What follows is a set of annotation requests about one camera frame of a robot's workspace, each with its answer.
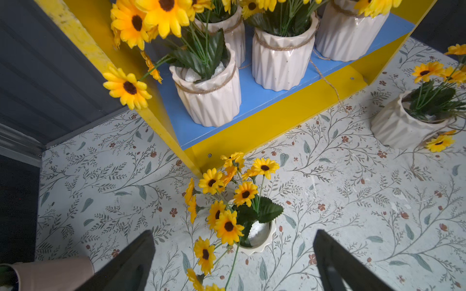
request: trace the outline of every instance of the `white ceramic pot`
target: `white ceramic pot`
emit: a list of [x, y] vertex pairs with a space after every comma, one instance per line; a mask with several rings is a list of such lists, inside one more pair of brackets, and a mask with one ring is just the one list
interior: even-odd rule
[[375, 18], [347, 15], [357, 14], [358, 10], [353, 9], [356, 3], [352, 0], [330, 0], [325, 7], [315, 40], [316, 49], [324, 57], [334, 61], [359, 59], [366, 54], [387, 20], [388, 14], [380, 14]]
[[255, 29], [252, 73], [256, 83], [274, 91], [290, 90], [299, 85], [308, 68], [319, 22], [315, 14], [311, 19], [311, 27], [306, 32], [292, 37]]
[[406, 91], [388, 103], [371, 121], [374, 137], [394, 149], [415, 148], [447, 124], [447, 121], [425, 123], [407, 114], [401, 100], [410, 93]]
[[219, 127], [230, 122], [240, 112], [240, 74], [235, 64], [235, 52], [226, 44], [230, 61], [225, 70], [200, 83], [185, 81], [187, 69], [170, 66], [178, 95], [195, 123]]
[[252, 247], [252, 248], [245, 248], [245, 247], [239, 246], [240, 251], [247, 254], [248, 256], [254, 253], [263, 252], [265, 250], [265, 247], [272, 243], [274, 233], [277, 230], [277, 225], [275, 224], [275, 220], [272, 220], [269, 223], [270, 223], [269, 233], [268, 233], [267, 238], [262, 244]]
[[[224, 21], [209, 23], [207, 29], [210, 33], [217, 32], [223, 28], [225, 35], [225, 43], [230, 44], [230, 48], [236, 54], [236, 66], [241, 67], [241, 64], [246, 58], [246, 36], [244, 31], [244, 23], [241, 17], [241, 7], [238, 5], [236, 13]], [[205, 29], [205, 23], [194, 19], [194, 22], [202, 29]]]

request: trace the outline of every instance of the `corrugated metal panel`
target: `corrugated metal panel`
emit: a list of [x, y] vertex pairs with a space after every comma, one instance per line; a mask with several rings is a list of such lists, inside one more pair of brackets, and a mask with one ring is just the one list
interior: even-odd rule
[[0, 2], [0, 122], [43, 144], [122, 108], [32, 0]]

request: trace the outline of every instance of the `potted plant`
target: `potted plant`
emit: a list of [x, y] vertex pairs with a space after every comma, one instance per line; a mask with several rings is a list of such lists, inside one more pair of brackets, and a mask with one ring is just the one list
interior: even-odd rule
[[255, 27], [252, 74], [274, 91], [299, 85], [308, 67], [322, 0], [243, 0], [243, 17]]
[[[419, 88], [404, 92], [374, 117], [370, 129], [382, 144], [396, 149], [416, 147], [458, 118], [466, 118], [465, 93], [457, 94], [455, 88], [466, 82], [466, 45], [452, 46], [448, 50], [447, 54], [459, 57], [455, 68], [444, 68], [439, 62], [415, 67], [413, 75], [416, 83], [421, 82]], [[436, 84], [438, 80], [431, 80], [431, 77], [443, 80]], [[452, 142], [450, 137], [442, 137], [428, 142], [427, 148], [440, 151]]]
[[[202, 3], [206, 5], [205, 0], [197, 0], [196, 4], [193, 4], [193, 8], [196, 9]], [[212, 10], [204, 12], [197, 10], [198, 14], [196, 14], [194, 22], [203, 31], [208, 28], [211, 34], [223, 29], [225, 43], [228, 43], [235, 52], [236, 66], [240, 67], [246, 58], [246, 37], [241, 7], [236, 4], [235, 0], [212, 0], [212, 6]]]
[[353, 61], [366, 54], [401, 0], [331, 0], [325, 7], [316, 49], [334, 61]]
[[148, 72], [140, 79], [134, 74], [126, 75], [114, 66], [103, 76], [108, 82], [103, 85], [110, 95], [120, 98], [130, 109], [147, 107], [147, 85], [142, 82], [148, 75], [162, 82], [158, 67], [169, 63], [173, 80], [186, 110], [194, 122], [204, 126], [221, 126], [230, 122], [240, 111], [241, 89], [235, 52], [225, 44], [223, 30], [215, 33], [202, 31], [193, 21], [196, 13], [204, 8], [213, 8], [210, 0], [117, 0], [113, 6], [111, 28], [116, 42], [123, 40], [130, 47], [151, 41], [157, 35], [166, 39], [168, 34], [177, 36], [181, 45], [166, 39], [171, 48], [164, 57], [153, 63], [141, 50]]
[[[185, 194], [185, 202], [191, 213], [191, 223], [194, 223], [198, 212], [204, 208], [197, 205], [196, 195], [203, 193], [208, 195], [209, 201], [213, 201], [209, 209], [207, 224], [210, 229], [215, 230], [217, 238], [220, 239], [220, 242], [215, 245], [210, 244], [208, 239], [203, 240], [199, 237], [194, 245], [194, 253], [199, 258], [198, 264], [203, 273], [196, 275], [193, 269], [189, 269], [187, 275], [196, 290], [204, 290], [202, 281], [215, 265], [215, 249], [222, 244], [228, 244], [236, 246], [236, 254], [230, 276], [223, 289], [227, 290], [238, 251], [247, 255], [263, 251], [272, 242], [276, 229], [275, 219], [283, 212], [283, 207], [262, 195], [265, 179], [270, 179], [271, 174], [280, 168], [277, 162], [270, 159], [256, 159], [251, 168], [242, 172], [243, 153], [234, 153], [229, 157], [222, 156], [221, 158], [225, 161], [223, 165], [225, 172], [216, 169], [208, 170], [199, 181], [202, 192], [195, 189], [194, 180], [191, 179]], [[225, 193], [230, 183], [235, 184], [236, 190], [233, 200], [227, 202]]]

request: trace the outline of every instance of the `leaf vine pattern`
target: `leaf vine pattern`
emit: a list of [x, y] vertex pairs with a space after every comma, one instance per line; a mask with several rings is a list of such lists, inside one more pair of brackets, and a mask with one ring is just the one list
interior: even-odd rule
[[[420, 62], [454, 61], [409, 39], [364, 90], [246, 155], [281, 169], [264, 193], [284, 207], [273, 243], [238, 254], [231, 290], [322, 290], [312, 242], [325, 229], [395, 290], [456, 290], [466, 285], [465, 137], [440, 153], [380, 144], [370, 119], [415, 87]], [[36, 259], [89, 256], [96, 270], [143, 230], [156, 258], [147, 290], [191, 291], [202, 236], [217, 242], [202, 210], [194, 225], [183, 195], [189, 169], [136, 113], [128, 111], [43, 155]], [[198, 204], [208, 197], [198, 197]], [[217, 249], [205, 284], [225, 285], [234, 250]]]

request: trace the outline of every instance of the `yellow shelf frame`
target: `yellow shelf frame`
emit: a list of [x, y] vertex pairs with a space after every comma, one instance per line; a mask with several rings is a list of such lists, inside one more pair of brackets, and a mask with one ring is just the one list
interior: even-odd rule
[[[401, 5], [391, 12], [414, 23], [417, 27], [436, 1], [403, 0]], [[109, 63], [136, 76], [142, 76], [147, 72], [137, 48], [131, 50], [124, 43], [121, 44], [120, 50], [113, 47], [113, 33], [110, 29], [111, 3], [108, 0], [35, 0], [35, 2], [101, 73], [106, 71]], [[340, 99], [343, 100], [371, 84], [409, 36], [410, 34], [406, 34], [327, 76], [328, 81], [338, 90]], [[228, 155], [236, 151], [250, 152], [338, 102], [335, 91], [324, 80], [319, 80], [204, 141], [182, 150], [156, 82], [150, 78], [146, 80], [148, 91], [153, 98], [149, 100], [148, 108], [137, 112], [197, 176], [201, 176], [207, 169], [219, 167], [220, 155]], [[251, 135], [249, 133], [253, 124], [259, 126], [255, 127], [256, 130]]]

